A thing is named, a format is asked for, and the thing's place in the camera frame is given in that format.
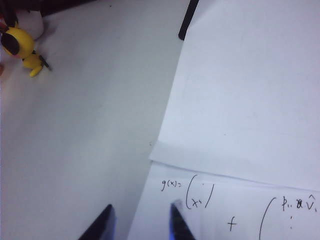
white desk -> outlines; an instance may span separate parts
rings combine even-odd
[[[35,78],[1,76],[1,239],[76,240],[107,206],[128,234],[188,0],[98,0],[45,18]]]

yellow figurine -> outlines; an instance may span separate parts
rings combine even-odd
[[[6,26],[1,23],[1,44],[4,50],[13,57],[22,59],[23,66],[32,69],[30,77],[37,75],[43,68],[49,65],[44,58],[34,50],[35,42],[25,30],[15,24],[14,27]]]

black object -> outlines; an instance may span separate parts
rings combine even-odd
[[[2,33],[1,44],[12,54],[18,54],[20,46],[14,36],[8,33]]]
[[[190,0],[190,2],[189,2],[188,8],[186,10],[186,13],[185,13],[185,16],[184,16],[184,19],[183,19],[183,22],[182,22],[182,25],[181,25],[181,28],[180,28],[180,31],[178,34],[178,36],[181,40],[185,40],[188,27],[190,25],[192,17],[194,16],[198,2],[199,2],[199,0]]]
[[[9,14],[9,18],[12,19],[14,9],[23,9],[28,11],[41,11],[41,15],[46,16],[91,1],[95,0],[0,0],[0,14],[4,17]]]
[[[7,26],[14,27],[18,23],[15,11],[8,0],[0,0],[0,13],[3,15]]]
[[[116,225],[115,209],[109,204],[79,240],[112,240]]]
[[[170,208],[170,239],[196,240],[176,204],[176,202],[172,203]]]

handwritten equation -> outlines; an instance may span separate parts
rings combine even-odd
[[[191,178],[191,180],[188,184],[187,190],[186,190],[186,194],[185,194],[185,206],[189,210],[191,210],[192,208],[199,208],[200,206],[202,206],[202,204],[204,204],[204,208],[206,208],[208,206],[208,203],[210,202],[210,199],[211,199],[212,193],[214,191],[214,187],[215,187],[215,185],[212,184],[212,186],[209,189],[207,199],[203,200],[203,199],[200,199],[199,197],[192,196],[190,194],[190,190],[193,187],[193,182],[197,176],[198,175],[195,174]],[[180,187],[182,187],[182,184],[180,182],[177,182],[176,180],[170,180],[170,179],[163,180],[161,192],[163,192],[165,188],[180,188]]]
[[[181,181],[178,180],[163,180],[161,182],[161,188],[160,191],[169,191],[171,189],[174,191],[174,189],[183,188],[185,189],[184,197],[185,201],[184,204],[188,210],[192,209],[198,209],[198,208],[207,208],[207,206],[210,204],[211,198],[214,198],[214,189],[215,184],[211,183],[210,185],[201,183],[201,181],[197,181],[197,183],[194,183],[197,179],[197,174],[193,175],[192,178],[189,180],[187,184],[183,184]],[[204,196],[206,197],[199,197],[198,195],[192,194],[193,188],[200,188],[203,187]],[[267,203],[265,209],[261,209],[261,221],[260,221],[260,228],[258,230],[258,240],[262,240],[262,233],[264,231],[264,222],[266,218],[268,217],[268,212],[270,209],[276,208],[279,210],[279,213],[291,213],[289,215],[289,221],[293,221],[295,219],[294,213],[295,211],[308,211],[309,213],[318,213],[318,206],[316,202],[316,197],[313,194],[308,194],[304,197],[298,197],[295,199],[291,199],[285,195],[279,197],[274,196],[272,197],[269,202]],[[229,221],[226,222],[226,229],[229,232],[232,232],[235,228],[238,228],[239,218],[235,215],[231,215],[229,218]]]

white paper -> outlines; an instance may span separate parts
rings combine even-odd
[[[316,240],[319,199],[319,192],[153,162],[128,240],[169,239],[170,204],[176,200],[182,201],[182,214],[197,240]]]
[[[200,0],[151,159],[320,190],[320,1]]]

